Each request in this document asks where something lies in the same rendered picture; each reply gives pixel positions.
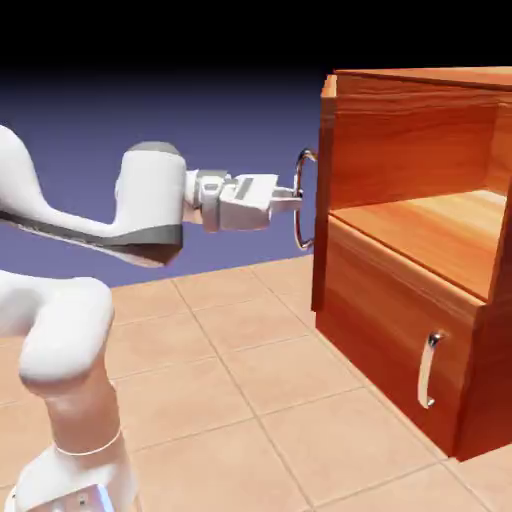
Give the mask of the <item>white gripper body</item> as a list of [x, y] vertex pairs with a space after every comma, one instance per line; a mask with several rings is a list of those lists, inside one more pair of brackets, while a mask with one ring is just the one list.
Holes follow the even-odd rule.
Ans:
[[276, 174], [243, 174], [228, 181], [220, 196], [220, 228], [261, 230], [269, 226]]

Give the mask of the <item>wooden cabinet door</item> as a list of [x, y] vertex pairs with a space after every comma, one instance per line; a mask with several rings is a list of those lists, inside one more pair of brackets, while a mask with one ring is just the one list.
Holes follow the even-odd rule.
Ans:
[[321, 93], [320, 128], [317, 158], [316, 217], [313, 257], [311, 309], [322, 310], [327, 257], [329, 187], [331, 178], [333, 134], [335, 124], [337, 76], [326, 77]]
[[[318, 329], [444, 453], [471, 457], [463, 405], [483, 302], [334, 217], [327, 236]], [[417, 380], [433, 331], [446, 337], [430, 375], [435, 403], [424, 409]]]

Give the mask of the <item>wooden cabinet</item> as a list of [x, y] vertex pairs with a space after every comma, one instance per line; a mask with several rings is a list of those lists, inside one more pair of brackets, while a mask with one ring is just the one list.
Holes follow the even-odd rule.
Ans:
[[483, 302], [464, 460], [512, 444], [512, 66], [333, 74], [328, 220]]

